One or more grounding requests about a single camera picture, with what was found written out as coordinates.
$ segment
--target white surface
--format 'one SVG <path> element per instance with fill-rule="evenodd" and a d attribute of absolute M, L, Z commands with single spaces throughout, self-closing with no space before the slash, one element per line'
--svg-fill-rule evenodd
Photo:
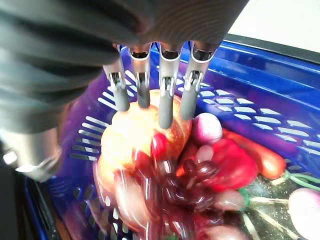
<path fill-rule="evenodd" d="M 229 33 L 320 53 L 320 0 L 250 0 Z"/>

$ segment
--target red bell pepper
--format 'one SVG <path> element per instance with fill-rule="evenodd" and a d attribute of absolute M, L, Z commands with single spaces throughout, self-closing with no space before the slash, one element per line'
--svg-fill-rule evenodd
<path fill-rule="evenodd" d="M 212 145 L 211 162 L 217 173 L 203 181 L 215 192 L 236 190 L 249 185 L 258 174 L 257 164 L 246 151 L 231 139 L 221 139 Z"/>
<path fill-rule="evenodd" d="M 223 129 L 223 138 L 232 139 L 256 162 L 258 171 L 269 179 L 279 178 L 286 169 L 286 161 L 277 153 L 232 131 Z"/>

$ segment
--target gray robot arm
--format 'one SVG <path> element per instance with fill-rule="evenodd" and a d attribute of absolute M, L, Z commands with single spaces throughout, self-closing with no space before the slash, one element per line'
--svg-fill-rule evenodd
<path fill-rule="evenodd" d="M 180 114 L 190 119 L 208 64 L 248 0 L 0 0 L 0 139 L 5 162 L 45 181 L 59 168 L 68 104 L 104 69 L 129 109 L 116 45 L 127 45 L 138 103 L 150 104 L 150 45 L 160 42 L 159 124 L 172 123 L 181 47 L 193 41 Z"/>

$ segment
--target gray rubber finger pad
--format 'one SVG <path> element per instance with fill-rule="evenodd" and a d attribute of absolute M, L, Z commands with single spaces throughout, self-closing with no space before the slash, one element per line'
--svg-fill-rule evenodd
<path fill-rule="evenodd" d="M 145 84 L 141 84 L 137 89 L 137 95 L 140 108 L 147 109 L 150 106 L 150 89 Z"/>
<path fill-rule="evenodd" d="M 130 108 L 129 97 L 127 93 L 127 87 L 119 89 L 113 92 L 115 106 L 118 111 L 126 112 Z"/>
<path fill-rule="evenodd" d="M 180 116 L 183 120 L 190 120 L 195 115 L 198 92 L 194 87 L 190 90 L 184 90 L 180 105 Z"/>
<path fill-rule="evenodd" d="M 171 127 L 173 121 L 173 104 L 174 98 L 170 96 L 168 91 L 165 91 L 164 96 L 160 96 L 158 122 L 162 129 Z"/>

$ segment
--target blue plastic basket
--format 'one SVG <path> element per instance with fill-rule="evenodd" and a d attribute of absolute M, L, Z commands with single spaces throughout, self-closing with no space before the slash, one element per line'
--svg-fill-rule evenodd
<path fill-rule="evenodd" d="M 185 45 L 176 83 L 182 94 L 190 51 Z M 127 48 L 121 50 L 131 101 L 137 100 Z M 151 53 L 151 88 L 159 88 L 159 53 Z M 222 125 L 287 159 L 292 173 L 320 177 L 320 67 L 308 62 L 223 42 L 209 65 L 196 114 L 215 114 Z M 63 135 L 63 166 L 47 182 L 60 217 L 74 240 L 134 240 L 113 208 L 100 206 L 93 161 L 101 135 L 116 113 L 105 76 L 73 105 Z M 96 222 L 99 217 L 102 223 Z"/>

